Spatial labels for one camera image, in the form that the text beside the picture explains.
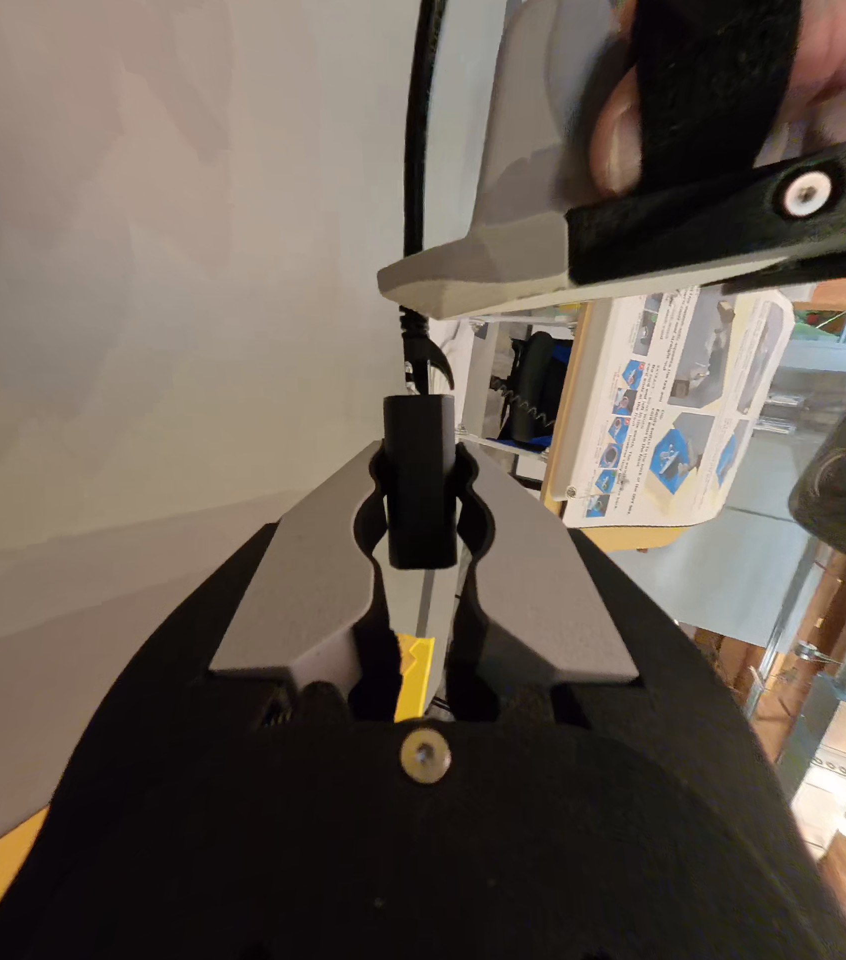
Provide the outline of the person's left hand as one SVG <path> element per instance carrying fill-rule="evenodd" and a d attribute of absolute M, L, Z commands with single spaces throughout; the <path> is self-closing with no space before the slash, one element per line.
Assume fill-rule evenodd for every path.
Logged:
<path fill-rule="evenodd" d="M 823 143 L 836 143 L 836 111 L 846 98 L 846 1 L 802 3 L 798 46 L 770 136 L 807 122 Z M 602 107 L 589 146 L 589 167 L 597 192 L 618 198 L 638 186 L 642 174 L 642 117 L 637 73 L 630 68 Z"/>

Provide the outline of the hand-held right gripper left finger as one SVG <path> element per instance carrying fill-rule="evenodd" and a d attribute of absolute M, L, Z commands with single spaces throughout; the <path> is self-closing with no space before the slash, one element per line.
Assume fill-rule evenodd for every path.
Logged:
<path fill-rule="evenodd" d="M 371 442 L 278 521 L 210 670 L 352 690 L 393 673 L 393 630 L 375 557 L 388 523 Z"/>

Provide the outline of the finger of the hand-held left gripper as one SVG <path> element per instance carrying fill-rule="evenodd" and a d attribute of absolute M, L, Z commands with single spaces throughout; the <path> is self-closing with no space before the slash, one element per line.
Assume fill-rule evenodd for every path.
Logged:
<path fill-rule="evenodd" d="M 751 253 L 689 266 L 638 270 L 625 266 L 618 277 L 597 267 L 597 279 L 578 283 L 570 275 L 571 225 L 549 211 L 498 225 L 479 225 L 458 241 L 422 250 L 377 274 L 380 294 L 398 306 L 436 320 L 596 302 L 653 293 L 741 276 L 742 270 L 775 266 L 784 254 Z"/>

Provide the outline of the printed instruction sheet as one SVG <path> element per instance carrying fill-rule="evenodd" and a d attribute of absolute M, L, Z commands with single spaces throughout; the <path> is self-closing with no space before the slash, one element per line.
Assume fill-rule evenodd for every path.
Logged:
<path fill-rule="evenodd" d="M 597 301 L 551 496 L 576 529 L 685 529 L 724 507 L 796 327 L 778 291 Z"/>

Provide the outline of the black network switch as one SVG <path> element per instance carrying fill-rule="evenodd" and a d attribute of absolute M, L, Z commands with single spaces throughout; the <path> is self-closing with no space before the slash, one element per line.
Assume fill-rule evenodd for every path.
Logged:
<path fill-rule="evenodd" d="M 446 570 L 457 562 L 454 414 L 451 394 L 383 402 L 381 484 L 396 570 Z"/>

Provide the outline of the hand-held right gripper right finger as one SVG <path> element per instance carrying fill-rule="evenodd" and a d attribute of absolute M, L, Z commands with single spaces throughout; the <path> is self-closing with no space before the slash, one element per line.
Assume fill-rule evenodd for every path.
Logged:
<path fill-rule="evenodd" d="M 471 442 L 456 447 L 469 559 L 453 618 L 453 697 L 627 685 L 638 668 L 562 522 Z"/>

